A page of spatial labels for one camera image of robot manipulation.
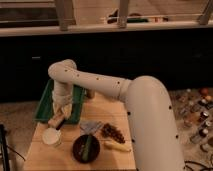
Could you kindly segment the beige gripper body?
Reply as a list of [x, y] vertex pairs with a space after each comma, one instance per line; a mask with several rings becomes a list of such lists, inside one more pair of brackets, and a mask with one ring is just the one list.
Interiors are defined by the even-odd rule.
[[53, 112], [54, 118], [64, 117], [66, 120], [68, 120], [72, 112], [72, 101], [68, 100], [61, 103], [53, 102]]

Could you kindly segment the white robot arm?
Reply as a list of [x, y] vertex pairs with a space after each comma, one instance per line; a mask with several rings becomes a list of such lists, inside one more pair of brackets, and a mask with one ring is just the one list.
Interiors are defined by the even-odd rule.
[[185, 171], [171, 100], [161, 81], [152, 76], [129, 80], [82, 72], [72, 60], [50, 65], [48, 75], [59, 89], [75, 84], [124, 103], [139, 171]]

